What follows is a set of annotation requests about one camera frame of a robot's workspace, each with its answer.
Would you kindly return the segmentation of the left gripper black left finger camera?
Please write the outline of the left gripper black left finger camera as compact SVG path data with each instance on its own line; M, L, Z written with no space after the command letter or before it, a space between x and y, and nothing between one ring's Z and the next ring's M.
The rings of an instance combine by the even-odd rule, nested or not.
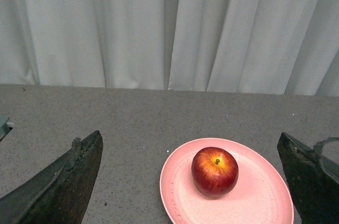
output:
M98 130L1 198L1 223L81 223L99 172Z

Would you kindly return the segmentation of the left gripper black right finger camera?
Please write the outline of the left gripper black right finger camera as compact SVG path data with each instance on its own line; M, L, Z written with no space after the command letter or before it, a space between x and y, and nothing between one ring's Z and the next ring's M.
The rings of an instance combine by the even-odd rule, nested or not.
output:
M283 132L277 150L302 223L338 223L338 164L323 155L329 137L308 147Z

